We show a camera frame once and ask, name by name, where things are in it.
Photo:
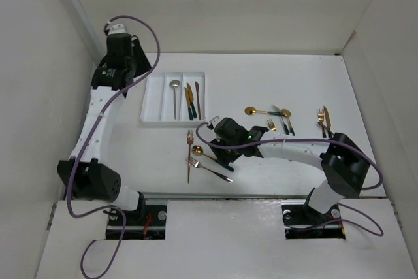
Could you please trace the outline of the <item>silver spoon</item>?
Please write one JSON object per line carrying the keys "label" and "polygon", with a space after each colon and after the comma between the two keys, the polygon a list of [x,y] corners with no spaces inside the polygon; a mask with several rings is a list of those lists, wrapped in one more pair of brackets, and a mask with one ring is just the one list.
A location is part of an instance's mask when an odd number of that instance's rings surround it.
{"label": "silver spoon", "polygon": [[170,88],[173,92],[173,111],[174,111],[174,119],[177,119],[177,101],[176,101],[176,88],[180,85],[179,80],[172,80],[169,83]]}

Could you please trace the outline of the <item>rose gold knife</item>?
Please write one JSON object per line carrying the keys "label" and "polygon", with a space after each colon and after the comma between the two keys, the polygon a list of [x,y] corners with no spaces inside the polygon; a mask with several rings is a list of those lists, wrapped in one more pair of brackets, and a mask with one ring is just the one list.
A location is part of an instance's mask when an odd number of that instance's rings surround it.
{"label": "rose gold knife", "polygon": [[199,97],[199,83],[197,81],[195,81],[195,91],[196,91],[196,96],[197,96],[198,117],[199,117],[199,120],[202,120],[201,103],[200,103],[200,97]]}

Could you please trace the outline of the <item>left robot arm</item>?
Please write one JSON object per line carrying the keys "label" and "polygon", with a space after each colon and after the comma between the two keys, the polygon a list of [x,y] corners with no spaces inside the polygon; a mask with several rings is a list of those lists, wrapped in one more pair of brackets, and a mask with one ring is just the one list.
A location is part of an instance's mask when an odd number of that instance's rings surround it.
{"label": "left robot arm", "polygon": [[138,37],[123,24],[105,31],[107,53],[91,79],[89,108],[78,142],[57,173],[70,199],[100,200],[123,210],[131,224],[146,217],[141,193],[124,186],[121,176],[107,166],[110,136],[127,96],[126,87],[151,68]]}

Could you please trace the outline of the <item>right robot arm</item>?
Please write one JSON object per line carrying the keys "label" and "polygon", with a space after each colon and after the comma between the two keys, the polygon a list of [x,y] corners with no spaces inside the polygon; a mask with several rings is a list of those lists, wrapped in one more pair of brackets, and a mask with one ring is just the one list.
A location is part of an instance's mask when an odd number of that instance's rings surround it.
{"label": "right robot arm", "polygon": [[333,145],[323,139],[291,140],[289,135],[254,126],[250,130],[232,118],[212,118],[208,124],[216,137],[210,147],[222,165],[228,165],[241,156],[286,159],[310,165],[323,171],[324,181],[308,194],[302,214],[312,223],[324,218],[340,200],[357,198],[361,194],[369,162],[359,148],[343,133],[332,138]]}

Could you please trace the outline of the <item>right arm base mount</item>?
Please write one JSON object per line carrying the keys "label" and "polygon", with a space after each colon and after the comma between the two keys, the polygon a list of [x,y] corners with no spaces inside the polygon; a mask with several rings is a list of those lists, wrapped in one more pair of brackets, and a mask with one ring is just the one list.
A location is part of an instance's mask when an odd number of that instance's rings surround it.
{"label": "right arm base mount", "polygon": [[282,206],[287,240],[346,239],[338,205],[321,214],[302,204]]}

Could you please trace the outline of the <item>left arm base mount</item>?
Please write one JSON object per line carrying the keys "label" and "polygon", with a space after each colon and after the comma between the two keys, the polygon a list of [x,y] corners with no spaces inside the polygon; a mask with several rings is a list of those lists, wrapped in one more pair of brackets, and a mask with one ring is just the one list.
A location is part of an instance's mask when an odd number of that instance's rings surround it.
{"label": "left arm base mount", "polygon": [[[118,240],[123,218],[115,209],[104,210],[108,215],[105,239]],[[140,210],[125,211],[126,226],[123,240],[165,240],[167,205],[144,205]]]}

